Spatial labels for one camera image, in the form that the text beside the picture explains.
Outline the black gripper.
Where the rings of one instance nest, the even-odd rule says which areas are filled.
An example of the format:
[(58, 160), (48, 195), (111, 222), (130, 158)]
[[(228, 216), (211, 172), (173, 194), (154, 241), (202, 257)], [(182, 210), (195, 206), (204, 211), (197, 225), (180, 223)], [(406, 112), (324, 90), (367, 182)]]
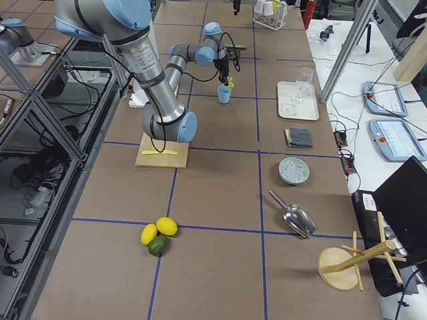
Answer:
[(218, 78), (221, 83), (224, 83), (224, 85), (229, 85), (229, 82), (230, 82), (230, 76), (229, 76), (230, 61), (233, 63), (236, 71), (240, 72), (240, 56), (241, 56), (240, 48), (225, 46), (223, 49), (220, 50), (218, 58), (213, 60), (214, 66), (219, 72)]
[(232, 0), (234, 15), (238, 15), (240, 12), (241, 0)]

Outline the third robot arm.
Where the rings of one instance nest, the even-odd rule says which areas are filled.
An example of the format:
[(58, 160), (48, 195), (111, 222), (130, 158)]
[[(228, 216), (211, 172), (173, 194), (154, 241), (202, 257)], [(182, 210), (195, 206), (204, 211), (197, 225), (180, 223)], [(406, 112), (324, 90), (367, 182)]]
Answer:
[[(151, 21), (150, 1), (56, 1), (55, 4), (55, 23), (61, 33), (96, 43), (106, 36), (123, 56), (149, 48), (148, 52), (157, 57), (155, 37), (152, 35), (151, 39), (149, 35)], [(210, 58), (207, 64), (214, 59), (226, 59), (230, 48), (220, 40), (219, 24), (208, 23), (206, 27), (207, 38), (188, 45), (190, 59)], [(34, 42), (22, 20), (10, 18), (1, 22), (1, 49), (6, 54)]]

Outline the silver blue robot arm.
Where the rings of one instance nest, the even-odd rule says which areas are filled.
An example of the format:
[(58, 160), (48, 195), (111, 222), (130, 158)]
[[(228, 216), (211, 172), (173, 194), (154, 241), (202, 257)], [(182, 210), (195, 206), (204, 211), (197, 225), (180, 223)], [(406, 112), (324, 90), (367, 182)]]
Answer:
[(216, 22), (203, 28), (199, 43), (175, 45), (163, 67), (149, 38), (149, 1), (58, 1), (55, 22), (63, 34), (100, 42), (107, 38), (129, 65), (129, 73), (144, 90), (148, 102), (142, 113), (145, 134), (156, 140), (189, 143), (197, 131), (197, 117), (177, 100), (175, 90), (189, 62), (214, 65), (221, 83), (228, 85), (229, 64), (240, 67), (240, 48), (223, 42)]

